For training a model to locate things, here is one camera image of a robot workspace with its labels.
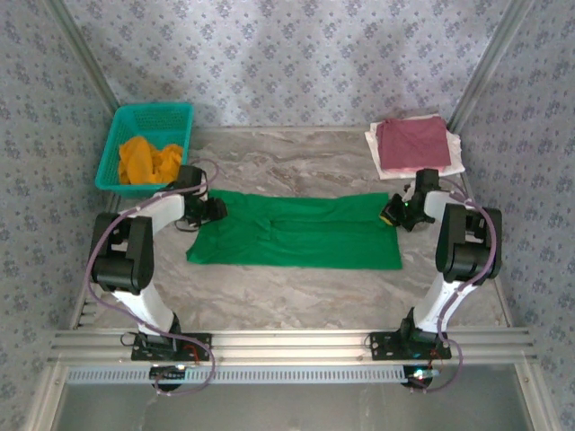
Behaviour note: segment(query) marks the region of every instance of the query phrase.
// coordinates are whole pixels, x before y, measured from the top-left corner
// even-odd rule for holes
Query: yellow cloth
[[[143,136],[134,136],[119,146],[120,184],[162,184],[175,181],[183,148],[176,144],[158,151]]]

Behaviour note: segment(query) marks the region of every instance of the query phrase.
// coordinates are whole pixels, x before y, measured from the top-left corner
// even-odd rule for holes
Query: green towel
[[[228,216],[201,226],[189,262],[280,267],[401,269],[386,193],[336,199],[270,198],[211,190]]]

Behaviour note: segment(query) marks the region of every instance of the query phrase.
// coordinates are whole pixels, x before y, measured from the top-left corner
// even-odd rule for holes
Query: plastic basket
[[[124,198],[148,198],[165,184],[122,185],[119,183],[119,146],[134,136],[145,137],[158,150],[169,144],[183,148],[188,160],[193,107],[189,103],[142,103],[122,106],[111,123],[108,140],[96,173],[96,187]]]

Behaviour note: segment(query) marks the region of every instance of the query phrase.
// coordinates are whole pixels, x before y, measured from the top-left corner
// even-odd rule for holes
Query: white cloth
[[[438,116],[439,114],[424,115],[421,117],[411,117],[409,119],[428,119],[430,117]],[[369,131],[366,132],[366,140],[369,145],[369,151],[371,151],[371,156],[376,164],[377,173],[379,174],[380,180],[393,180],[393,179],[409,179],[415,178],[415,172],[398,172],[398,171],[388,171],[381,169],[381,163],[379,161],[379,152],[377,151],[377,125],[379,123],[371,123],[369,125]],[[454,175],[456,173],[465,172],[465,167],[461,161],[461,139],[459,135],[454,135],[453,133],[447,131],[447,146],[449,146],[449,157],[451,158],[451,164],[446,166],[443,171],[439,172],[440,177],[446,177],[447,175]]]

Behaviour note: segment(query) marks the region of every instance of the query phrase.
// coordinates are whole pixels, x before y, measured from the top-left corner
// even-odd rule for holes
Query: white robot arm
[[[450,358],[451,352],[441,341],[446,339],[449,319],[467,295],[499,273],[501,212],[467,207],[438,183],[437,170],[418,171],[415,185],[405,190],[406,198],[395,194],[380,214],[386,223],[407,231],[418,223],[436,220],[441,222],[441,230],[435,259],[438,274],[430,290],[402,320],[399,330],[370,334],[374,360]],[[490,262],[491,247],[495,255]]]
[[[189,189],[205,183],[206,173],[184,165],[180,168],[175,189]],[[152,280],[154,274],[153,238],[170,223],[184,220],[199,228],[202,223],[227,216],[221,199],[208,198],[207,187],[193,193],[172,194],[122,220],[99,250],[92,268],[92,281],[111,292],[140,320],[163,332],[181,334],[177,316],[162,301]],[[101,213],[96,217],[92,250],[102,233],[119,214]],[[139,354],[174,359],[181,342],[138,325]]]

